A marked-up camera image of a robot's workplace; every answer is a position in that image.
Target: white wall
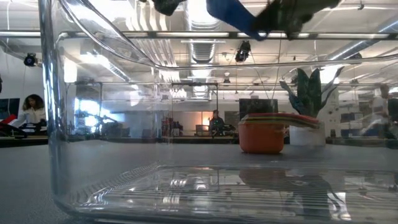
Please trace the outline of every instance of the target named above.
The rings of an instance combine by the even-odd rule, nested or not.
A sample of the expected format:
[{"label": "white wall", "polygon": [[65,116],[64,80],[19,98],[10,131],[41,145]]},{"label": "white wall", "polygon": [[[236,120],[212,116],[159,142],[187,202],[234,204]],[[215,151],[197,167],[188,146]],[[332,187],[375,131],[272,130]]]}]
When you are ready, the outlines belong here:
[{"label": "white wall", "polygon": [[20,110],[25,98],[31,94],[37,94],[44,99],[42,69],[26,67],[21,59],[5,54],[2,49],[0,75],[2,79],[0,99],[20,98]]}]

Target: orange bowl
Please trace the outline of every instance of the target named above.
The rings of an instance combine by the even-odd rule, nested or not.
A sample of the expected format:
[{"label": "orange bowl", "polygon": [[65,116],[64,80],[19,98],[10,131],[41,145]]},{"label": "orange bowl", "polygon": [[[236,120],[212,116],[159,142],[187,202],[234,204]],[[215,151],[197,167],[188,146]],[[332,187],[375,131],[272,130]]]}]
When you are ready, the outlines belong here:
[{"label": "orange bowl", "polygon": [[239,145],[244,152],[277,154],[284,148],[283,124],[239,123]]}]

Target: clear plastic container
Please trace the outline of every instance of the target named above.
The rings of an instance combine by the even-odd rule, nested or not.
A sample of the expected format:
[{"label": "clear plastic container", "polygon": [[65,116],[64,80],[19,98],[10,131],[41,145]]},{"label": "clear plastic container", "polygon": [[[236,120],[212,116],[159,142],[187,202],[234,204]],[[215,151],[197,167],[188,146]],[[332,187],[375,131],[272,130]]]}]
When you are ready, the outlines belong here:
[{"label": "clear plastic container", "polygon": [[[203,2],[187,6],[191,18],[184,12],[165,18],[133,0],[105,2],[40,1],[53,199],[62,210],[118,223],[396,222],[398,151],[390,149],[396,143],[354,138],[351,128],[364,128],[359,114],[369,114],[376,82],[394,88],[389,66],[397,56],[388,50],[396,41],[336,34],[373,32],[374,24],[358,19],[358,30],[323,25],[314,28],[323,36],[303,33],[293,42],[282,34],[251,40],[253,52],[236,65],[236,51],[228,47],[239,47],[241,39],[233,35],[244,35],[199,14]],[[110,9],[112,4],[126,12]],[[319,19],[328,12],[320,13]],[[131,17],[120,20],[118,14]],[[195,26],[198,17],[207,19],[209,30]],[[366,40],[370,36],[378,39],[371,51],[387,53],[365,51],[364,58],[344,63],[325,57],[335,46],[376,41]],[[306,139],[306,146],[285,142],[281,154],[243,153],[241,118],[297,114],[279,81],[289,84],[297,67],[322,68],[325,87],[342,63],[340,85],[318,115],[328,145]],[[231,126],[209,127],[214,110]],[[345,119],[350,110],[358,117]]]}]

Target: gray table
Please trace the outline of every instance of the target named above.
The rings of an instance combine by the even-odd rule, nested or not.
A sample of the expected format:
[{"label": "gray table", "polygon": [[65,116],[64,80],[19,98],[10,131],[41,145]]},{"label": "gray table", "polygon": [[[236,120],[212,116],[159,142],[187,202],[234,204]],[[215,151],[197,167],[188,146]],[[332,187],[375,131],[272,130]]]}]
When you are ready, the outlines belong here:
[{"label": "gray table", "polygon": [[[113,147],[113,143],[86,141],[85,147],[79,147],[74,156],[87,156],[88,150],[92,152],[94,145],[103,145],[103,148]],[[126,149],[133,147],[132,144],[125,145]],[[145,147],[149,144],[142,144],[143,154]],[[97,149],[96,157],[85,160],[84,167],[74,167],[79,170],[90,166],[103,167],[98,164],[106,156],[102,149]],[[297,162],[305,162],[314,167],[345,167],[350,169],[368,169],[368,170],[395,170],[398,169],[398,150],[386,148],[368,148],[368,147],[349,147],[349,146],[327,146],[324,150],[305,149],[286,146],[284,153],[278,156],[249,155],[241,153],[238,145],[174,145],[174,153],[177,155],[174,159],[185,160],[190,158],[205,157],[211,155],[207,162],[212,164],[219,163],[259,163],[268,162],[269,164],[284,163],[287,166],[295,166]],[[115,169],[112,173],[122,171],[125,167],[116,164],[117,161],[125,159],[125,155],[120,155],[114,160]],[[2,184],[0,186],[0,223],[90,223],[86,220],[79,220],[60,211],[52,202],[50,193],[50,162],[48,146],[31,147],[13,147],[0,149],[0,177]]]}]

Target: ceiling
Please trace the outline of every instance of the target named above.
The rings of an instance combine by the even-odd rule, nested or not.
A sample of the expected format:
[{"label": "ceiling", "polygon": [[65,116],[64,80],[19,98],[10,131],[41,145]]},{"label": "ceiling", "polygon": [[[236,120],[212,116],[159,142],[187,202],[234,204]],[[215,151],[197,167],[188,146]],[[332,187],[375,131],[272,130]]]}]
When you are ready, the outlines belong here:
[{"label": "ceiling", "polygon": [[[128,28],[126,21],[134,19],[132,17],[132,6],[129,1],[91,1],[116,27],[121,31],[131,30]],[[265,6],[266,1],[261,0],[241,0],[246,8],[252,14],[258,14]],[[383,23],[394,18],[398,21],[398,1],[396,0],[362,0],[364,9],[358,10],[360,0],[342,0],[340,5],[333,9],[327,9],[315,14],[315,17],[308,22],[303,28],[303,32],[367,32],[377,33],[381,29]],[[146,25],[152,30],[150,25],[150,6],[146,9]],[[57,11],[54,17],[57,22],[56,31],[76,30],[80,31],[77,26],[66,20],[67,18],[62,11]],[[161,17],[155,15],[158,29],[161,26]],[[187,30],[187,20],[184,11],[176,11],[173,16],[166,17],[165,23],[168,30],[185,31]],[[38,30],[39,29],[39,13],[37,9],[37,1],[27,0],[19,2],[0,1],[0,29],[1,30]],[[233,27],[222,23],[220,30],[236,31]],[[236,62],[234,57],[236,50],[239,48],[242,40],[221,40],[215,44],[214,59],[209,65],[233,65]],[[245,64],[255,63],[278,63],[278,62],[303,62],[308,60],[323,60],[337,50],[343,49],[345,46],[352,44],[350,40],[265,40],[257,42],[251,40],[251,56],[245,61]],[[167,46],[172,50],[175,63],[178,66],[192,65],[190,55],[190,43],[187,40],[137,40],[140,45],[149,46],[150,48],[160,48],[160,55],[166,58],[162,51],[162,46]],[[380,41],[374,45],[370,45],[360,51],[363,57],[376,57],[380,55],[398,53],[398,42],[396,41]],[[132,82],[153,82],[154,76],[150,67],[139,65],[136,63],[117,58],[99,46],[92,43],[88,39],[68,39],[61,44],[64,50],[63,55],[71,61],[79,64],[78,79],[83,77],[94,78],[101,82],[120,82],[120,78],[116,77],[112,72],[104,69],[103,65],[87,62],[85,52],[90,49],[96,49],[97,52],[103,54],[117,68],[125,73]],[[38,53],[40,57],[40,40],[39,39],[9,39],[8,48],[5,48],[10,54],[25,55],[29,52]],[[368,83],[369,86],[357,88],[357,91],[369,91],[374,88],[375,83],[398,83],[396,78],[397,61],[391,60],[378,63],[364,63],[360,65],[348,65],[340,76],[340,83],[350,83],[357,78],[362,84]],[[222,83],[225,73],[229,73],[231,81],[230,86],[222,86],[223,90],[264,90],[262,86],[252,86],[250,83],[264,82],[268,86],[267,90],[275,90],[272,85],[279,80],[287,80],[294,75],[290,71],[294,67],[278,67],[275,65],[271,68],[245,68],[231,70],[214,70],[205,81],[201,82],[218,82]],[[190,71],[180,72],[179,81],[192,82],[192,74]],[[247,83],[248,85],[233,85],[234,83]],[[351,87],[340,87],[341,93],[350,91]]]}]

